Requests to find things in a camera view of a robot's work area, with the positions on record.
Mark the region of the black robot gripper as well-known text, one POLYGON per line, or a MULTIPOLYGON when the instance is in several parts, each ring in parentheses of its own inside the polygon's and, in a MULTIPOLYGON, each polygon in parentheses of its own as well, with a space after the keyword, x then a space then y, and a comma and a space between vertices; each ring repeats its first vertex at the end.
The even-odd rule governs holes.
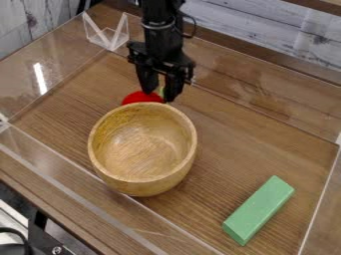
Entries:
POLYGON ((143 92, 148 95, 159 86, 159 75, 165 76, 164 101, 172 102, 181 93, 183 84, 189 84, 195 63, 181 50, 183 39, 192 35, 181 31, 181 19, 164 24, 141 22, 144 40, 129 40, 128 61, 136 67, 143 92))

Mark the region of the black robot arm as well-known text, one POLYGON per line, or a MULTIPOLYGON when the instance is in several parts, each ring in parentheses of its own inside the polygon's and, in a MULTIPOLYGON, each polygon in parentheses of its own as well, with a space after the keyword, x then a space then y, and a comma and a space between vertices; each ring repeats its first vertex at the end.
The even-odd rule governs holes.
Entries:
POLYGON ((141 8, 144 40, 129 40, 128 61, 136 67, 143 92, 148 95, 164 76, 164 102, 169 103, 181 93, 183 85, 191 84, 195 62, 183 52, 183 39, 191 39, 195 30, 183 31, 183 18, 192 19, 180 11, 184 0, 137 0, 141 8))

